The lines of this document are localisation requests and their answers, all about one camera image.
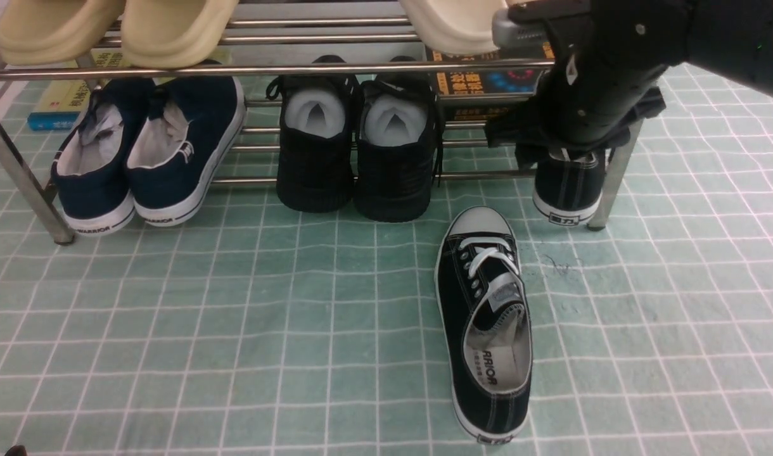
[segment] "book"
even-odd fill
[[[494,61],[505,58],[549,58],[554,54],[549,43],[525,49],[500,49],[488,54],[447,55],[426,48],[426,58],[444,63]],[[441,96],[445,121],[483,121],[507,112],[509,107],[534,95],[546,70],[488,70],[487,72],[439,72],[433,78]]]
[[[124,68],[131,64],[122,57],[120,51],[93,51],[94,62],[101,68]],[[224,65],[230,64],[232,55],[228,49],[216,49],[210,58]],[[71,61],[67,68],[76,68]],[[172,80],[162,78],[157,84]],[[71,130],[82,110],[88,106],[91,92],[85,81],[51,81],[27,118],[27,125],[34,132],[42,130]]]

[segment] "shoe tongue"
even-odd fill
[[[473,325],[483,333],[496,332],[514,314],[518,317],[525,314],[525,290],[511,272],[505,272],[491,280]]]
[[[79,138],[82,145],[105,141],[120,130],[122,118],[114,104],[101,104],[94,108],[94,115],[80,124]]]

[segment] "sneaker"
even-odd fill
[[[173,226],[198,213],[244,120],[237,78],[193,76],[156,87],[127,160],[138,214],[151,225]]]
[[[112,80],[91,93],[88,110],[51,165],[65,222],[82,236],[104,236],[128,224],[134,197],[125,159],[147,116],[152,80]]]
[[[314,63],[344,63],[325,55]],[[265,91],[282,94],[277,196],[292,210],[326,213],[352,198],[352,131],[359,93],[355,75],[279,76]]]
[[[566,153],[551,153],[538,164],[533,203],[555,225],[581,225],[601,204],[604,177],[606,151],[593,151],[574,161]]]
[[[442,172],[438,96],[426,75],[379,75],[361,83],[361,92],[355,208],[379,222],[417,219],[429,207],[435,174]]]
[[[508,443],[528,415],[533,352],[516,239],[502,215],[475,207],[457,216],[435,285],[457,418],[480,443]]]

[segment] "slipper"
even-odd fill
[[[1,57],[10,65],[74,60],[123,11],[125,0],[10,0],[0,19]]]
[[[453,55],[485,54],[496,50],[491,34],[494,13],[508,8],[508,0],[399,2],[425,46]]]
[[[122,20],[126,60],[148,68],[183,68],[201,63],[218,46],[237,3],[127,0]]]

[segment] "shoe heel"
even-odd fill
[[[304,188],[286,179],[277,178],[277,197],[294,211],[329,213],[340,210],[352,198],[352,177],[348,187],[334,190]]]
[[[376,222],[403,223],[418,219],[429,208],[432,199],[431,187],[424,188],[412,196],[392,199],[374,194],[357,193],[354,196],[355,209]]]

